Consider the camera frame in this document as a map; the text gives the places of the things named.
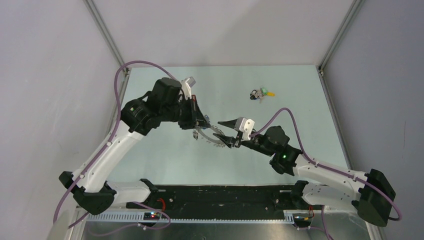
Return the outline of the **large silver keyring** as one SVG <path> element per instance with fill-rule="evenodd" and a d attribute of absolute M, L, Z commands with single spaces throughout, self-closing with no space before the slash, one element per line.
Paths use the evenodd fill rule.
<path fill-rule="evenodd" d="M 199 138 L 206 140 L 207 143 L 209 144 L 213 144 L 214 147 L 218 147 L 218 148 L 225 148 L 226 144 L 224 142 L 222 142 L 220 139 L 218 138 L 213 138 L 207 134 L 205 134 L 204 130 L 207 130 L 207 128 L 205 129 L 194 129 L 192 131 L 192 136 L 195 140 L 198 140 Z M 222 130 L 220 130 L 217 126 L 215 125 L 211 125 L 209 130 L 212 130 L 214 134 L 219 134 L 219 135 L 223 135 L 224 132 Z"/>

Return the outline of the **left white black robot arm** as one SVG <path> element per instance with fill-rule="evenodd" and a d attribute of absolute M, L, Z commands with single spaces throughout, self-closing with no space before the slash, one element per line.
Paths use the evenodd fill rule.
<path fill-rule="evenodd" d="M 195 83 L 193 77 L 182 81 L 163 77 L 151 91 L 124 105 L 119 121 L 93 159 L 59 176 L 80 207 L 95 216 L 113 205 L 130 202 L 145 208 L 156 206 L 158 189 L 149 180 L 111 182 L 107 178 L 126 153 L 162 122 L 178 123 L 182 130 L 210 128 L 192 94 Z"/>

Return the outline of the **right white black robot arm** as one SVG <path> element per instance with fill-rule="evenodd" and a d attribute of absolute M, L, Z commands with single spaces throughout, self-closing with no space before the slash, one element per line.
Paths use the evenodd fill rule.
<path fill-rule="evenodd" d="M 307 205 L 341 207 L 357 213 L 364 221 L 386 227 L 396 197 L 386 176 L 377 169 L 369 172 L 341 168 L 307 156 L 304 150 L 289 144 L 290 138 L 281 126 L 271 126 L 264 134 L 254 129 L 252 119 L 239 117 L 220 121 L 219 125 L 237 132 L 235 137 L 217 133 L 215 136 L 229 148 L 244 146 L 271 157 L 269 164 L 278 174 L 307 178 L 298 181 L 290 195 L 297 209 Z"/>

